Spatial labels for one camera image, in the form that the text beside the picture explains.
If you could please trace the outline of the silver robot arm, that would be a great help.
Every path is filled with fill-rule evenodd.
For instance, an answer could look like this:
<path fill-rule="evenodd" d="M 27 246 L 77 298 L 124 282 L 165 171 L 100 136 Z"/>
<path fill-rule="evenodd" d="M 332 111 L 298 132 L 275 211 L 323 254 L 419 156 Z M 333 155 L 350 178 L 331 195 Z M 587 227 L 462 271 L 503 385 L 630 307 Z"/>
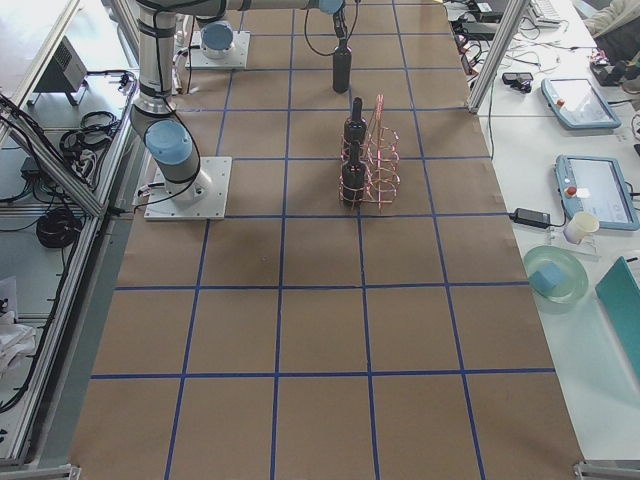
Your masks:
<path fill-rule="evenodd" d="M 170 105 L 176 17 L 191 15 L 200 29 L 222 21 L 229 10 L 318 9 L 333 17 L 338 38 L 342 1 L 140 1 L 138 15 L 140 87 L 130 118 L 164 177 L 166 201 L 199 198 L 201 156 L 195 140 Z"/>
<path fill-rule="evenodd" d="M 248 11 L 252 9 L 318 9 L 333 18 L 334 30 L 338 38 L 336 50 L 340 53 L 349 50 L 349 34 L 344 18 L 343 1 L 220 1 L 217 13 L 196 15 L 196 19 L 200 24 L 200 49 L 210 57 L 230 50 L 234 42 L 234 31 L 224 20 L 226 11 Z"/>

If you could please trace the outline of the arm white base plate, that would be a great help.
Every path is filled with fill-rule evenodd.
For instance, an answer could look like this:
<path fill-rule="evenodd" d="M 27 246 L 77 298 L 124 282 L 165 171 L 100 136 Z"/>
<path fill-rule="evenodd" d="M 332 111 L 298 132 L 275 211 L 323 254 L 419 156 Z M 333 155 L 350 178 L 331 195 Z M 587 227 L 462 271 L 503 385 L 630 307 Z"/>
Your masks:
<path fill-rule="evenodd" d="M 160 186 L 152 188 L 148 199 L 143 200 L 147 203 L 144 218 L 152 221 L 223 219 L 231 168 L 231 157 L 202 157 L 195 182 L 173 198 L 169 196 L 183 187 L 166 183 L 164 175 L 156 168 L 153 181 Z"/>
<path fill-rule="evenodd" d="M 196 31 L 191 41 L 186 67 L 194 70 L 244 70 L 247 67 L 250 44 L 248 31 L 234 31 L 233 40 L 224 50 L 208 48 Z"/>

